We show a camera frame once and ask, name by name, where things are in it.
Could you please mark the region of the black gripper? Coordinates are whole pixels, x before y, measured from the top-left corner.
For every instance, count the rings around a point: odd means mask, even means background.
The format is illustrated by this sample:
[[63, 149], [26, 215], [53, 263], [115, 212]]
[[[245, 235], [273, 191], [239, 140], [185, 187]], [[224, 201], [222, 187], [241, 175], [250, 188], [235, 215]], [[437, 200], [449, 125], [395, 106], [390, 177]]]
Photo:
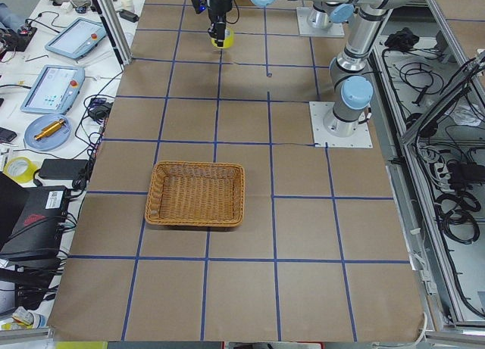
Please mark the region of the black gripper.
[[224, 48], [224, 41], [226, 39], [226, 17], [213, 17], [211, 19], [211, 25], [208, 29], [208, 34], [211, 39], [216, 43], [218, 48]]

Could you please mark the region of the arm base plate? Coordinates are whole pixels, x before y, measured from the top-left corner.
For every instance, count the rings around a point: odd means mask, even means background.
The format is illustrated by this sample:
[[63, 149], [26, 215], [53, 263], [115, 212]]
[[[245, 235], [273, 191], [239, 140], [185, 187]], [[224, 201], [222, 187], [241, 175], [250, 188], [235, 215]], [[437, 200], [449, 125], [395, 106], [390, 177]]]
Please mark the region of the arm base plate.
[[341, 23], [333, 23], [325, 12], [313, 7], [297, 7], [296, 16], [300, 36], [335, 39], [345, 36]]
[[322, 148], [373, 148], [364, 112], [354, 122], [343, 122], [333, 113], [333, 102], [311, 101], [313, 144]]

